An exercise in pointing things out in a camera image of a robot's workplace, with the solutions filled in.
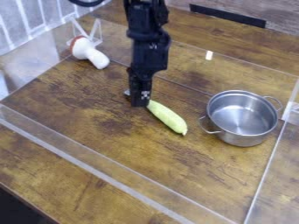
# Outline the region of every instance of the wooden table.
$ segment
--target wooden table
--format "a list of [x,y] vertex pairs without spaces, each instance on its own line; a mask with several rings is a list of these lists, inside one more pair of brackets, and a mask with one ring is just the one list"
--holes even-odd
[[[95,15],[119,24],[125,21],[119,1]],[[293,61],[299,51],[290,45],[297,38],[176,9],[170,15],[166,27],[173,39],[286,72],[297,71]],[[87,28],[90,17],[81,20]],[[106,29],[110,38],[113,29]],[[109,43],[127,48],[126,43]],[[153,84],[153,98],[189,124],[185,137],[174,135],[144,109],[129,107],[119,94],[126,88],[125,67],[114,62],[97,71],[86,61],[67,58],[2,104],[241,222],[282,123],[265,143],[240,149],[204,135],[196,120],[210,95],[224,89],[242,88],[286,103],[296,77],[218,56],[214,61],[228,71],[222,75],[222,71],[214,71],[217,64],[201,62],[201,68],[193,67],[193,54],[201,56],[196,49],[173,44],[169,70],[154,78]],[[1,126],[0,131],[1,186],[53,220],[176,222],[6,127]],[[210,217],[202,217],[214,223]]]

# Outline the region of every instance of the stainless steel pot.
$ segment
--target stainless steel pot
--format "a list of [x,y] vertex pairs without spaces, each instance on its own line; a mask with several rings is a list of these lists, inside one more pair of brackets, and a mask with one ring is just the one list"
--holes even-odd
[[[278,104],[278,109],[266,99]],[[274,129],[280,109],[282,104],[276,98],[229,90],[209,99],[206,115],[200,118],[200,127],[225,143],[249,147],[261,144],[266,134]],[[212,131],[202,127],[204,119],[209,120]]]

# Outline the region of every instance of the pot handle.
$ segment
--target pot handle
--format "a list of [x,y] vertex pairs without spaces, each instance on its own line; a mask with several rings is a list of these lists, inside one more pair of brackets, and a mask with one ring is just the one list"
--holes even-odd
[[220,130],[217,130],[217,131],[208,131],[208,130],[204,129],[204,127],[202,127],[202,125],[201,125],[201,120],[205,119],[205,118],[206,118],[206,116],[202,116],[202,117],[200,118],[200,120],[198,120],[200,128],[201,128],[208,134],[210,134],[210,135],[213,135],[213,134],[218,134],[218,133],[221,132]]
[[274,97],[272,97],[272,96],[264,96],[264,98],[273,100],[278,104],[280,108],[276,108],[274,109],[276,112],[280,111],[284,108],[282,103]]

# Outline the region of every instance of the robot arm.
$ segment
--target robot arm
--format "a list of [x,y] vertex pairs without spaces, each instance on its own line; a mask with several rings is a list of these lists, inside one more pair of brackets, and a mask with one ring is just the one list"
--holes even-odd
[[[89,7],[103,0],[86,3],[69,0]],[[170,37],[162,25],[168,22],[164,0],[123,0],[127,22],[126,36],[133,40],[131,63],[126,69],[131,107],[145,107],[152,93],[152,78],[166,69]]]

